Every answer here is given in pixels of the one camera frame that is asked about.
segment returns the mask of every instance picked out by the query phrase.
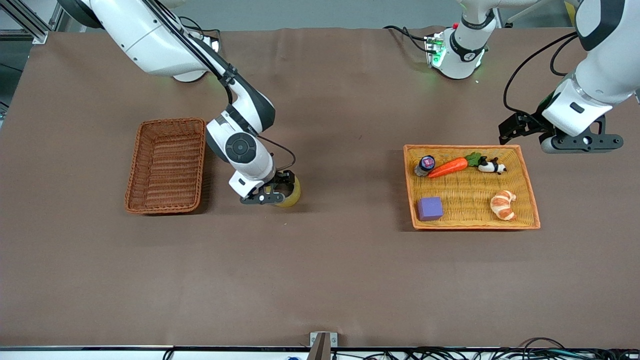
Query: yellow wicker tray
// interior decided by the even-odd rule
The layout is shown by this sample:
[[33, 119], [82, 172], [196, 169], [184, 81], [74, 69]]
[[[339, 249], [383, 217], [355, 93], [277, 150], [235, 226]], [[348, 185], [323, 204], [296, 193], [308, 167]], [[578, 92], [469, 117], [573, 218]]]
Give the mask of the yellow wicker tray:
[[[418, 161], [427, 155], [436, 159], [436, 166], [477, 151], [488, 159], [500, 158], [507, 171], [502, 175], [480, 172], [468, 167], [460, 172], [429, 179], [413, 172]], [[529, 230], [540, 228], [538, 207], [529, 174], [519, 145], [460, 146], [405, 145], [404, 172], [409, 195], [413, 227], [428, 230]], [[498, 219], [491, 211], [491, 198], [501, 190], [513, 192], [512, 203], [518, 218]], [[423, 197], [440, 197], [444, 216], [436, 221], [418, 219], [417, 203]]]

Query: brown wicker basket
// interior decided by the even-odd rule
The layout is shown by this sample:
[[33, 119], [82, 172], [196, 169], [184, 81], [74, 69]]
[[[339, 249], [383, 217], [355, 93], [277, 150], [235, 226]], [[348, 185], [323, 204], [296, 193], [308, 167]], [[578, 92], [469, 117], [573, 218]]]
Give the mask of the brown wicker basket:
[[[413, 170], [418, 161], [427, 155], [440, 166], [477, 151], [492, 159], [500, 158], [507, 172], [502, 175], [487, 174], [475, 167], [460, 172], [429, 179], [418, 177]], [[536, 199], [529, 180], [529, 173], [519, 145], [457, 146], [457, 145], [405, 145], [404, 169], [409, 195], [413, 227], [428, 230], [526, 230], [539, 229], [540, 218]], [[490, 207], [491, 198], [501, 190], [512, 191], [517, 199], [513, 211], [514, 221], [498, 219]], [[440, 197], [444, 216], [436, 221], [418, 219], [417, 203], [423, 197]]]
[[186, 213], [200, 203], [206, 123], [202, 119], [140, 124], [125, 209], [132, 214]]

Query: brown table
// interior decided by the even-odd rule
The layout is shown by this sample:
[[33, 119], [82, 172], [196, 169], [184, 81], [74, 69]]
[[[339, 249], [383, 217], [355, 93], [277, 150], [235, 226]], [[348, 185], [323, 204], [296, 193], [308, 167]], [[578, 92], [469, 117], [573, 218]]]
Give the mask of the brown table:
[[[104, 34], [50, 34], [0, 131], [0, 343], [297, 345], [331, 330], [348, 346], [637, 347], [635, 101], [609, 114], [627, 138], [614, 153], [515, 141], [541, 230], [411, 227], [402, 146], [497, 143], [512, 71], [568, 31], [496, 31], [462, 81], [385, 30], [225, 33], [223, 55], [276, 106], [265, 135], [298, 155], [303, 197], [288, 210], [240, 205], [233, 170], [214, 160], [203, 209], [162, 217], [124, 211], [136, 129], [211, 119], [223, 89], [148, 76]], [[549, 56], [515, 81], [514, 105], [533, 110], [552, 91]], [[583, 56], [572, 44], [558, 67]]]

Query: purple block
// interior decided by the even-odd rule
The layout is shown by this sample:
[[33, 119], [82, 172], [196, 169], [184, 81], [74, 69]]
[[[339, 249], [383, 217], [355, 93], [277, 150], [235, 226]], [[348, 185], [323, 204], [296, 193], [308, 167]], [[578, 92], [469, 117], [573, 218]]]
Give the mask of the purple block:
[[420, 221], [434, 221], [444, 215], [442, 201], [439, 197], [423, 197], [418, 200], [418, 219]]

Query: orange carrot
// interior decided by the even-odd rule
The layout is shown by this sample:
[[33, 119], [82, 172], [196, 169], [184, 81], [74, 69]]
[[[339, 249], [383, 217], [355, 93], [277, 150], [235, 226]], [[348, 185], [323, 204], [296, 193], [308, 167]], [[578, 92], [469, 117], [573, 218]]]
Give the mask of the orange carrot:
[[467, 155], [464, 158], [457, 158], [446, 164], [440, 165], [431, 171], [428, 175], [430, 179], [434, 177], [440, 177], [452, 172], [464, 170], [467, 167], [476, 167], [480, 162], [480, 153], [474, 152], [471, 155]]

